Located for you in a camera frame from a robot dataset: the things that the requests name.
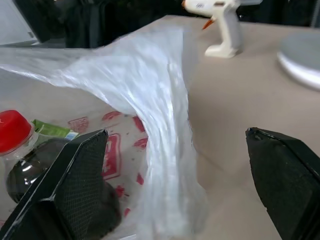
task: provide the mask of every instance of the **plastic wrap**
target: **plastic wrap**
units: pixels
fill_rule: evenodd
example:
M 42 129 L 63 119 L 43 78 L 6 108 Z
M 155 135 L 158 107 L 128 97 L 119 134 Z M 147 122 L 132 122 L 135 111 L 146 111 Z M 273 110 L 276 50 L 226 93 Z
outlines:
M 95 50 L 0 49 L 0 111 L 121 136 L 122 172 L 109 180 L 120 186 L 123 220 L 106 239 L 192 236 L 206 218 L 184 82 L 195 44 L 180 27 L 149 29 Z

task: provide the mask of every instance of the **plastic bag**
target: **plastic bag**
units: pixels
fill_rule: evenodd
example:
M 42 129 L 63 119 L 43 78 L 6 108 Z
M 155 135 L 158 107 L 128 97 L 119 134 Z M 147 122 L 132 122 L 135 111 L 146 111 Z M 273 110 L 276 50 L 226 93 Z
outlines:
M 192 236 L 204 224 L 184 82 L 194 47 L 181 27 L 157 26 L 95 50 L 0 49 L 0 110 L 81 133 L 107 128 L 106 160 L 122 155 L 121 174 L 107 180 L 122 194 L 124 217 L 106 239 Z

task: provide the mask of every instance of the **green label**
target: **green label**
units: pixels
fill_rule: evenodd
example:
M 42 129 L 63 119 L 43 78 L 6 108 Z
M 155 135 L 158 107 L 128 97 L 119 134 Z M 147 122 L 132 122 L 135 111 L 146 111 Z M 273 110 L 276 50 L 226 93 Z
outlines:
M 33 120 L 32 123 L 34 125 L 35 131 L 39 134 L 66 138 L 68 140 L 72 140 L 79 135 L 79 133 L 74 132 L 69 128 L 52 125 L 50 123 L 45 123 L 37 119 Z

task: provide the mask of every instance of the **dark liquid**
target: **dark liquid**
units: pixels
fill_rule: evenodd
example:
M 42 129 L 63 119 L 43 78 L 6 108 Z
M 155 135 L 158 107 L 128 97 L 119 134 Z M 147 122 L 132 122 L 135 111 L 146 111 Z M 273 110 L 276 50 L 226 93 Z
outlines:
M 30 185 L 54 163 L 68 142 L 69 140 L 64 138 L 51 138 L 14 165 L 6 179 L 6 190 L 16 203 L 21 200 Z

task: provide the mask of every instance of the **transparent plastic bag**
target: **transparent plastic bag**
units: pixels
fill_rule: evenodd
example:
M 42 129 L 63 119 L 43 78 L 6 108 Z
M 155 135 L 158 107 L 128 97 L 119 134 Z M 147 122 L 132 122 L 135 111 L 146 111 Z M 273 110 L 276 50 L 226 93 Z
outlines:
M 126 174 L 118 176 L 130 192 L 121 202 L 124 217 L 106 239 L 190 237 L 204 224 L 206 196 L 197 182 L 184 82 L 195 47 L 188 31 L 165 25 L 95 50 L 0 49 L 0 111 L 14 108 L 80 132 L 103 126 L 110 135 L 134 135 L 119 147 L 129 155 L 122 160 Z M 137 143 L 139 164 L 132 165 L 136 139 L 144 140 Z

